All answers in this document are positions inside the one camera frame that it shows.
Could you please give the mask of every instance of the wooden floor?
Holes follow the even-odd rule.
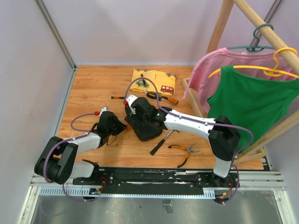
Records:
[[[124,121],[123,100],[111,99],[111,96],[124,96],[125,90],[131,82],[134,68],[136,66],[79,66],[60,127],[59,137],[67,138],[81,135],[82,133],[71,129],[71,121],[78,115],[100,111],[104,106],[108,106],[109,110],[115,113],[121,122],[126,124]],[[179,100],[179,104],[171,106],[166,102],[161,102],[161,105],[172,107],[182,113],[194,115],[188,99],[181,100],[184,93],[182,80],[190,77],[193,67],[138,66],[138,68],[155,69],[177,74],[174,97]],[[131,93],[136,96],[145,96],[140,92],[131,91]],[[153,105],[156,105],[154,99],[148,100]],[[77,128],[90,130],[96,122],[98,122],[98,116],[88,116],[76,121],[74,125]],[[112,145],[89,150],[78,155],[76,159],[78,161],[86,159],[98,162],[100,166],[175,168],[183,161],[185,152],[179,149],[169,149],[168,145],[180,144],[187,147],[196,143],[193,149],[200,150],[200,152],[191,154],[183,167],[214,167],[214,157],[206,140],[184,132],[174,132],[158,152],[151,156],[150,151],[168,132],[169,130],[164,130],[158,138],[140,142],[133,130],[124,131],[117,136],[116,141]],[[113,141],[114,136],[111,136],[109,140]],[[240,164],[238,168],[263,169],[263,165],[261,160],[256,160]]]

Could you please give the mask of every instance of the orange pliers handle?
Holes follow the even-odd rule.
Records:
[[[171,146],[168,146],[168,148],[178,148],[178,149],[183,150],[183,151],[187,150],[187,147],[182,147],[182,146],[179,146],[179,145],[171,145]]]
[[[185,165],[185,163],[187,162],[187,159],[188,159],[189,155],[190,155],[189,153],[187,153],[185,155],[184,161],[180,165],[178,165],[177,168],[181,168],[183,165]]]

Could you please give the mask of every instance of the wooden frame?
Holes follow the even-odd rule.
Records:
[[[265,21],[251,8],[251,6],[246,2],[246,0],[223,0],[222,6],[217,18],[217,22],[214,27],[214,31],[208,45],[206,53],[210,53],[217,49],[218,44],[220,42],[223,30],[228,21],[230,12],[232,10],[233,5],[239,7],[239,9],[244,13],[244,15],[251,21],[251,23],[258,27],[265,23]],[[270,27],[262,27],[259,29],[261,34],[267,39],[267,41],[276,49],[279,50],[281,48],[288,47],[280,37],[270,28]],[[292,51],[286,50],[279,53],[286,62],[290,65],[290,67],[299,74],[299,58]],[[189,90],[188,97],[190,99],[190,103],[194,109],[194,112],[198,114],[197,116],[206,117],[206,114],[203,112],[199,101],[197,100],[197,95],[194,95],[193,90]],[[261,137],[256,143],[250,146],[248,149],[239,154],[239,159],[246,160],[245,157],[254,158],[257,155],[264,156],[265,152],[263,150],[263,146],[274,140],[293,126],[299,123],[299,110],[292,114],[289,118],[279,124],[277,127],[273,128],[270,132]]]

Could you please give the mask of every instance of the yellow cloth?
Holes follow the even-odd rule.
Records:
[[[143,77],[149,78],[151,81],[153,81],[159,91],[159,93],[166,95],[166,96],[172,96],[175,91],[175,85],[176,85],[176,75],[157,71],[157,70],[147,70],[147,69],[134,69],[132,81],[134,79],[137,79],[141,77],[141,74],[143,74]],[[137,91],[137,92],[156,92],[154,86],[152,83],[146,81],[147,88],[144,87],[143,81],[140,79],[134,84],[131,85],[130,90]]]

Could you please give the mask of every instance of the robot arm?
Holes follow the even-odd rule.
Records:
[[[90,177],[94,168],[98,165],[90,161],[75,162],[78,154],[87,150],[102,147],[108,142],[111,135],[118,135],[125,130],[126,125],[121,123],[114,113],[104,107],[100,114],[100,120],[94,124],[90,133],[83,138],[73,138],[73,140],[63,142],[56,147],[50,156],[48,164],[46,164],[47,177],[58,184],[65,183],[69,178]],[[54,136],[50,138],[41,156],[39,157],[34,172],[43,175],[45,161],[51,149],[63,139]]]
[[[151,139],[160,133],[160,129],[184,131],[202,137],[210,142],[215,156],[213,175],[219,178],[227,177],[241,135],[235,128],[211,125],[216,123],[232,125],[227,117],[200,118],[165,107],[164,109],[171,111],[172,114],[169,114],[161,109],[156,109],[149,104],[146,98],[137,98],[134,95],[128,96],[126,101],[128,104],[126,105],[127,117],[125,120],[132,126],[138,137],[143,134]],[[180,117],[187,117],[192,120],[181,119]],[[146,132],[140,134],[140,131],[135,130],[137,126],[143,126],[143,130],[148,130],[150,127],[155,128],[157,132],[152,135]]]
[[[226,178],[241,136],[234,128],[211,124],[231,125],[228,118],[219,116],[217,119],[207,119],[182,114],[167,107],[164,107],[164,109],[177,116],[156,109],[144,97],[137,98],[130,95],[125,101],[127,114],[125,120],[132,126],[141,141],[148,141],[159,136],[163,129],[184,131],[208,140],[215,155],[215,166],[212,175],[218,179]],[[181,119],[180,116],[192,118],[193,121]],[[121,123],[114,113],[104,107],[100,113],[99,122],[93,125],[88,135],[64,142],[53,151],[46,166],[47,177],[58,184],[65,183],[69,178],[90,177],[91,181],[98,179],[98,169],[96,168],[99,166],[90,161],[75,162],[76,155],[105,145],[110,135],[116,136],[125,128],[126,125]],[[56,136],[49,140],[36,163],[36,174],[43,176],[46,157],[50,150],[62,140]]]

